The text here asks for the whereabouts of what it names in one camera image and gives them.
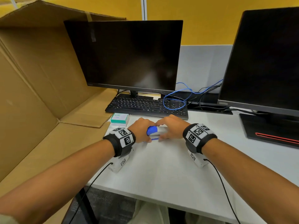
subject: black keyboard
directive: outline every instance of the black keyboard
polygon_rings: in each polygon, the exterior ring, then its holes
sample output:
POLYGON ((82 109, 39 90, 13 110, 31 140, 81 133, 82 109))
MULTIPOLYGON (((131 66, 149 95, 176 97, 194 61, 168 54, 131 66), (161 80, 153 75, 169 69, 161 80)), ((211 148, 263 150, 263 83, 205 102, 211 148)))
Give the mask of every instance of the black keyboard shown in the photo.
MULTIPOLYGON (((182 102, 171 100, 164 101, 164 104, 170 109, 176 109, 183 106, 182 102)), ((111 101, 105 111, 155 117, 166 117, 173 114, 182 119, 188 119, 186 106, 179 110, 169 110, 167 108, 164 107, 163 99, 160 98, 158 100, 154 100, 153 97, 147 96, 132 98, 120 94, 111 101)))

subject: beige pants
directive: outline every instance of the beige pants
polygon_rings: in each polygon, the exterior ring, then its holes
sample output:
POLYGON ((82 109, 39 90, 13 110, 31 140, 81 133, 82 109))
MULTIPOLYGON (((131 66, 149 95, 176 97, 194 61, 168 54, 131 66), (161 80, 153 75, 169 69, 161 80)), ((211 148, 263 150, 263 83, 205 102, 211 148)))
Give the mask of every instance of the beige pants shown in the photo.
MULTIPOLYGON (((225 224, 224 222, 186 212, 186 224, 225 224)), ((132 220, 128 224, 170 224, 168 208, 137 200, 132 220)))

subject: desk surface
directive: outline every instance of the desk surface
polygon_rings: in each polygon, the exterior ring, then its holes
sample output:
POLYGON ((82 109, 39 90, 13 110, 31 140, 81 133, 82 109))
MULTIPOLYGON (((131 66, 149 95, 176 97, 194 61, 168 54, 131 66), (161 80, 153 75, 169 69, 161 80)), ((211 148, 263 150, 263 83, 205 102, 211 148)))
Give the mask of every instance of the desk surface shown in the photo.
MULTIPOLYGON (((206 124, 219 139, 299 185, 299 150, 247 139, 238 114, 224 115, 195 111, 188 113, 188 122, 206 124)), ((132 115, 129 125, 140 117, 132 115)), ((145 118, 154 122, 159 119, 157 117, 145 118)), ((116 127, 110 126, 108 132, 114 128, 116 127)), ((222 179, 241 223, 265 223, 223 177, 222 179)), ((138 144, 135 152, 118 173, 107 169, 92 186, 210 218, 237 223, 215 169, 210 164, 197 168, 187 152, 183 139, 138 144)))

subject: forearm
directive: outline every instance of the forearm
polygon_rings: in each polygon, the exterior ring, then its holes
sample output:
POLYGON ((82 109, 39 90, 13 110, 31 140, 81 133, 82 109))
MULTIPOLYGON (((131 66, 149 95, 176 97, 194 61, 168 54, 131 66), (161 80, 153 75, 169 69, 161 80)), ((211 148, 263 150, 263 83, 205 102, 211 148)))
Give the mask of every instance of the forearm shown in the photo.
POLYGON ((21 224, 44 222, 113 156, 107 140, 89 145, 0 198, 0 214, 11 215, 21 224))
POLYGON ((299 187, 221 140, 202 153, 267 223, 299 223, 299 187))

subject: black monitor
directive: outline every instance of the black monitor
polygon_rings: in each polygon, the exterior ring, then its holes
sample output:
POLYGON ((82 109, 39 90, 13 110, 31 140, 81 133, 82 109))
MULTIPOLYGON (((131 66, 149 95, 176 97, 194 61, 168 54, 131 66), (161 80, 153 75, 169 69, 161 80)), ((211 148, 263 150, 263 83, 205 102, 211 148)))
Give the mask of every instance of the black monitor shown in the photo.
POLYGON ((89 86, 175 90, 182 20, 66 21, 65 27, 89 86))
POLYGON ((240 114, 248 138, 299 147, 299 7, 245 11, 218 103, 240 114))

